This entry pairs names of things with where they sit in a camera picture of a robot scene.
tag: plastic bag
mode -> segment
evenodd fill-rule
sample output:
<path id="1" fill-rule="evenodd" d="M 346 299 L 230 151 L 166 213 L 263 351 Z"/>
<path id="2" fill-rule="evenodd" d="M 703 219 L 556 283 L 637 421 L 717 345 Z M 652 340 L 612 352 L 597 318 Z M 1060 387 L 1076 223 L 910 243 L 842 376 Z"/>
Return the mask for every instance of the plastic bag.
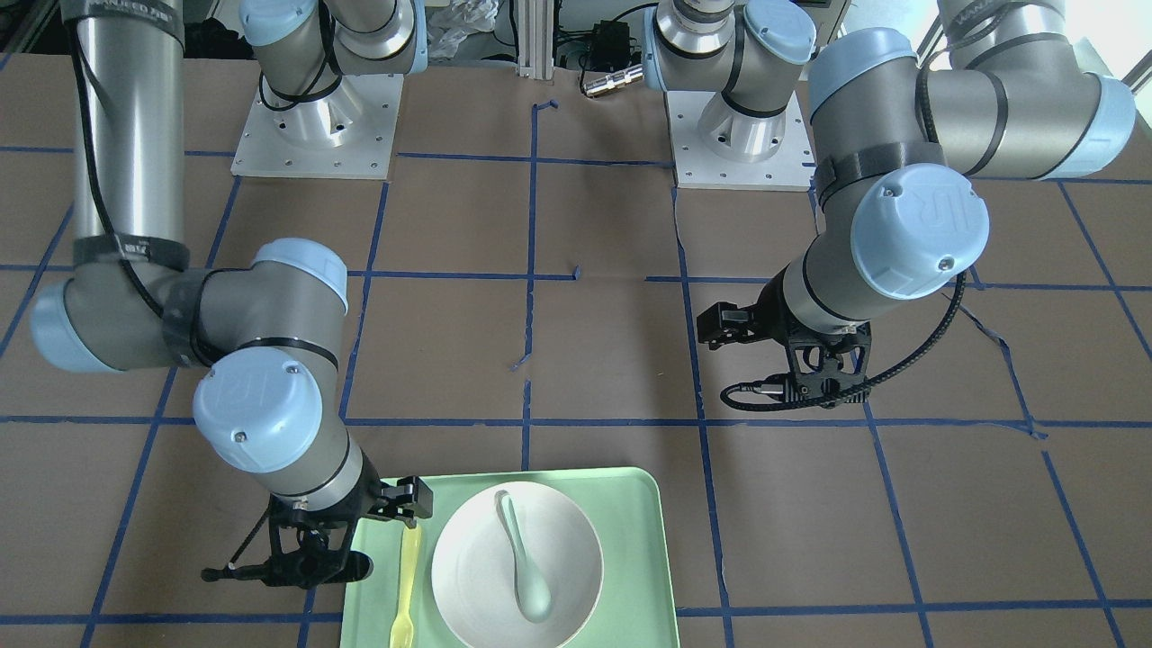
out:
<path id="1" fill-rule="evenodd" d="M 495 29 L 499 10 L 499 0 L 453 0 L 429 17 L 429 56 L 455 56 L 465 38 Z"/>

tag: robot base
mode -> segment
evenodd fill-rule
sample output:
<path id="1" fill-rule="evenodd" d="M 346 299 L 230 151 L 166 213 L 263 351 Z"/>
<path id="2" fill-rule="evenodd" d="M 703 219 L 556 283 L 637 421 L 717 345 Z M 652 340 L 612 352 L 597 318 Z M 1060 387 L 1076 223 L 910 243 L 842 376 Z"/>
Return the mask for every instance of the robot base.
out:
<path id="1" fill-rule="evenodd" d="M 816 164 L 796 95 L 788 100 L 780 149 L 761 163 L 737 163 L 712 152 L 697 130 L 714 92 L 668 92 L 668 130 L 676 160 L 676 186 L 684 189 L 808 191 Z"/>
<path id="2" fill-rule="evenodd" d="M 233 175 L 387 180 L 404 77 L 399 74 L 346 76 L 367 107 L 371 123 L 336 148 L 305 149 L 287 141 L 257 95 L 232 163 Z"/>

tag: black strap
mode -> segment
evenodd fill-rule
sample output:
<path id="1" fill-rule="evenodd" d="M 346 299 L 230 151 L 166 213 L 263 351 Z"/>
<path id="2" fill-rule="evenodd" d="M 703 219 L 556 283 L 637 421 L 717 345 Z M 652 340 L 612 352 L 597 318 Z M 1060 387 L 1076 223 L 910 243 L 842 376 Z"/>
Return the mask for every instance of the black strap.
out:
<path id="1" fill-rule="evenodd" d="M 932 142 L 893 142 L 856 151 L 838 160 L 824 158 L 816 167 L 817 198 L 823 208 L 836 191 L 854 182 L 916 163 L 945 164 L 943 148 Z"/>
<path id="2" fill-rule="evenodd" d="M 976 163 L 976 166 L 964 172 L 964 175 L 976 175 L 984 167 L 988 166 L 988 163 L 992 161 L 992 156 L 996 155 L 1000 143 L 1003 142 L 1005 128 L 1008 126 L 1008 92 L 1005 91 L 1005 83 L 1000 81 L 999 76 L 990 71 L 985 71 L 984 76 L 987 76 L 988 81 L 992 82 L 992 90 L 996 93 L 996 127 L 992 131 L 992 141 L 988 142 L 988 148 L 985 149 L 984 157 L 980 158 L 980 161 Z"/>
<path id="3" fill-rule="evenodd" d="M 73 242 L 73 263 L 84 265 L 93 262 L 120 261 L 122 258 L 121 247 L 128 255 L 144 257 L 149 263 L 170 268 L 176 272 L 182 272 L 188 268 L 189 253 L 182 243 L 167 239 L 121 233 L 76 239 Z"/>
<path id="4" fill-rule="evenodd" d="M 732 12 L 730 8 L 728 12 L 702 12 L 684 0 L 672 0 L 672 6 L 675 7 L 676 10 L 680 12 L 685 18 L 699 24 L 718 23 L 727 18 L 728 14 Z"/>
<path id="5" fill-rule="evenodd" d="M 167 32 L 184 47 L 183 16 L 160 0 L 62 0 L 60 16 L 66 23 L 83 18 L 135 18 Z"/>
<path id="6" fill-rule="evenodd" d="M 740 70 L 744 66 L 744 14 L 736 12 L 736 35 L 732 52 L 732 71 L 728 73 L 728 83 L 725 84 L 722 93 L 732 92 L 740 81 Z"/>
<path id="7" fill-rule="evenodd" d="M 204 285 L 223 270 L 188 270 L 172 284 L 164 304 L 164 342 L 181 367 L 211 367 L 225 351 L 200 336 L 200 299 Z"/>
<path id="8" fill-rule="evenodd" d="M 314 345 L 308 340 L 301 340 L 297 338 L 259 338 L 252 340 L 248 344 L 240 345 L 240 348 L 251 348 L 251 347 L 289 347 L 298 348 L 301 351 L 306 351 L 309 353 L 314 353 L 320 357 L 327 360 L 333 367 L 340 369 L 340 361 L 331 351 L 321 347 L 320 345 Z"/>
<path id="9" fill-rule="evenodd" d="M 952 22 L 945 27 L 943 32 L 948 37 L 949 42 L 960 40 L 976 29 L 976 25 L 991 18 L 993 14 L 1010 5 L 1015 5 L 1017 7 L 1037 5 L 1056 10 L 1055 7 L 1044 2 L 1043 0 L 976 0 L 956 14 L 955 17 L 952 18 Z"/>

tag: silver connector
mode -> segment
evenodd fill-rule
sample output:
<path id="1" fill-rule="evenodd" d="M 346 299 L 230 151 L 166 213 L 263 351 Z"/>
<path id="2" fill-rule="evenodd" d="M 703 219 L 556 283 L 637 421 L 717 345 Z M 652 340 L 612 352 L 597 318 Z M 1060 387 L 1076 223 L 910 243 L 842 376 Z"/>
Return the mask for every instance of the silver connector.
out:
<path id="1" fill-rule="evenodd" d="M 597 78 L 594 81 L 589 81 L 581 86 L 584 96 L 589 98 L 596 98 L 601 95 L 607 95 L 613 90 L 617 90 L 628 85 L 629 83 L 636 83 L 644 78 L 644 66 L 632 66 L 630 68 L 624 68 L 620 71 L 614 71 L 607 76 Z"/>

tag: white bowl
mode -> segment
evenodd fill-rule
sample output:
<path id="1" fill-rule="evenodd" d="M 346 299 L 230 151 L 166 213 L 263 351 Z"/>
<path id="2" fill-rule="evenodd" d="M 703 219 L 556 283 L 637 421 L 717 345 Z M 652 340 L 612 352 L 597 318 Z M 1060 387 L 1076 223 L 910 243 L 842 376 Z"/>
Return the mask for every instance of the white bowl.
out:
<path id="1" fill-rule="evenodd" d="M 552 592 L 539 624 L 516 605 L 515 563 L 495 493 L 516 507 L 528 553 Z M 445 525 L 432 556 L 432 594 L 448 628 L 469 648 L 559 648 L 584 627 L 600 598 L 604 555 L 588 515 L 559 490 L 507 482 L 482 490 Z"/>

